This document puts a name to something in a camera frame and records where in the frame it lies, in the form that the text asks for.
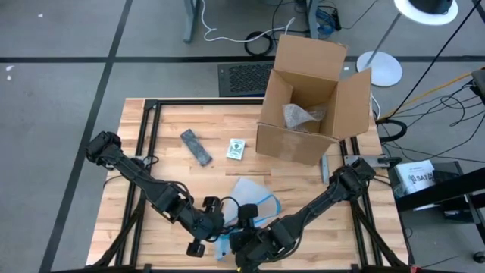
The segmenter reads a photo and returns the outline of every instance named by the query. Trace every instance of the white lamp base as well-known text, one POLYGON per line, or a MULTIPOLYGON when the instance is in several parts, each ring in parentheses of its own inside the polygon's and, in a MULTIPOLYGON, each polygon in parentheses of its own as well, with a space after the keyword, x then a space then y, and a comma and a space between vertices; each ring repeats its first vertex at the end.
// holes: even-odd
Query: white lamp base
MULTIPOLYGON (((357 59, 357 71, 363 71, 367 67, 367 61, 372 51, 366 52, 357 59)), ((393 86, 402 78, 401 64, 391 55, 384 52, 377 52, 369 67, 372 68, 371 82, 376 86, 393 86)))

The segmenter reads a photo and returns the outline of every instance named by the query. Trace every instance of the lamp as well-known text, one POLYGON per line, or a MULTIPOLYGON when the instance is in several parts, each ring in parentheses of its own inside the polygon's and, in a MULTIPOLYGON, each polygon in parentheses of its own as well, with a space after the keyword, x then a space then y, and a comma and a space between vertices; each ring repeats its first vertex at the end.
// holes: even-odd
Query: lamp
POLYGON ((456 4, 456 0, 394 0, 394 5, 398 9, 399 13, 394 18, 383 38, 377 44, 376 49, 374 51, 369 51, 360 55, 356 63, 357 71, 359 72, 369 67, 372 68, 371 82, 376 86, 392 86, 398 83, 402 78, 401 64, 393 56, 385 52, 379 51, 380 47, 393 30, 401 15, 404 15, 408 19, 420 24, 441 26, 452 22, 458 14, 458 5, 456 4), (411 2, 415 4, 418 2, 433 2, 435 4, 433 5, 433 7, 435 8, 433 10, 429 9, 427 11, 434 12, 438 10, 441 11, 443 7, 446 6, 446 3, 442 3, 441 5, 439 5, 438 2, 451 3, 446 13, 431 14, 416 8, 411 2))

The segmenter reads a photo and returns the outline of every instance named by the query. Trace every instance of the plastic bag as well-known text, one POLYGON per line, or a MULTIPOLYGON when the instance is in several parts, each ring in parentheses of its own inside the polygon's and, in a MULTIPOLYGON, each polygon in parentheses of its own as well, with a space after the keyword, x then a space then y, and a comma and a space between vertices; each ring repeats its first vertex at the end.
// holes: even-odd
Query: plastic bag
POLYGON ((286 127, 292 130, 307 131, 302 124, 308 121, 321 121, 325 117, 327 108, 324 105, 317 105, 307 110, 296 104, 283 105, 283 115, 286 127))
MULTIPOLYGON (((280 201, 268 188, 244 177, 237 181, 230 196, 236 199, 241 206, 245 204, 256 204, 258 206, 258 217, 254 219, 256 227, 262 226, 268 218, 281 212, 280 201)), ((237 223, 237 205, 235 202, 230 199, 224 200, 223 213, 226 226, 237 223)), ((224 261, 224 256, 229 253, 229 234, 221 235, 215 242, 215 258, 224 261)))

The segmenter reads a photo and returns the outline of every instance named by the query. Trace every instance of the small white box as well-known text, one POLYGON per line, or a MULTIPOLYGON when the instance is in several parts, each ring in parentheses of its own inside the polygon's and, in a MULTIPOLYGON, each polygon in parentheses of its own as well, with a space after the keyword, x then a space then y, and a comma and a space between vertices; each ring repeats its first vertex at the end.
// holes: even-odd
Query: small white box
POLYGON ((230 139, 226 157, 241 160, 243 158, 245 145, 246 141, 244 140, 230 139))

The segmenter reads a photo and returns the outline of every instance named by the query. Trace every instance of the desk leg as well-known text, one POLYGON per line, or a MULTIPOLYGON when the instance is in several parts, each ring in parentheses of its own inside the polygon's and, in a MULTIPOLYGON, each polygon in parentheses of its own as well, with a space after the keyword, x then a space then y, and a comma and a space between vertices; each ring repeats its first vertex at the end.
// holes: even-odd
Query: desk leg
POLYGON ((318 0, 306 0, 306 10, 308 19, 308 28, 310 29, 310 38, 318 39, 317 30, 317 7, 318 0))
POLYGON ((183 0, 185 10, 187 12, 185 33, 183 34, 183 42, 192 42, 192 34, 194 25, 196 24, 196 15, 199 7, 199 0, 183 0))

